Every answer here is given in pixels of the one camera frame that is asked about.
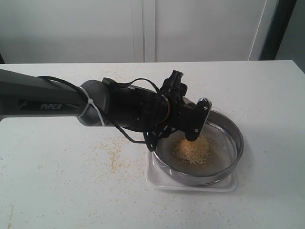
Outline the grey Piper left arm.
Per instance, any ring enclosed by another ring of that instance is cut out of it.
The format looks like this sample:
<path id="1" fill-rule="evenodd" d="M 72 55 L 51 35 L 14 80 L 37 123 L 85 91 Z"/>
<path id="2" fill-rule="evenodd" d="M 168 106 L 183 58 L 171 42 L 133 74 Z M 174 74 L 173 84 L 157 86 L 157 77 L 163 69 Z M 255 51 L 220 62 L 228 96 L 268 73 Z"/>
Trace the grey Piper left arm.
<path id="1" fill-rule="evenodd" d="M 114 126 L 123 134 L 127 130 L 143 133 L 146 142 L 168 137 L 175 130 L 194 141 L 212 104 L 202 98 L 188 105 L 182 76 L 173 71 L 161 88 L 149 90 L 111 78 L 75 86 L 56 77 L 1 70 L 0 117 L 74 116 L 85 126 Z"/>

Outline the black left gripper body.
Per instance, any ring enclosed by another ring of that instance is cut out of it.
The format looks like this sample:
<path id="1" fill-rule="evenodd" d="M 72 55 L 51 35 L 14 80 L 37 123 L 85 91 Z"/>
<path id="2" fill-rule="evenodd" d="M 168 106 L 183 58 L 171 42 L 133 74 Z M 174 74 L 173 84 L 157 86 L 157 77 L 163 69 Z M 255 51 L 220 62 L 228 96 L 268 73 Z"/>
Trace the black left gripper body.
<path id="1" fill-rule="evenodd" d="M 169 136 L 175 131 L 183 132 L 183 105 L 181 103 L 181 100 L 175 100 L 170 95 L 163 94 L 163 96 L 167 99 L 167 102 L 169 103 L 169 114 L 165 121 L 162 122 L 162 136 Z"/>

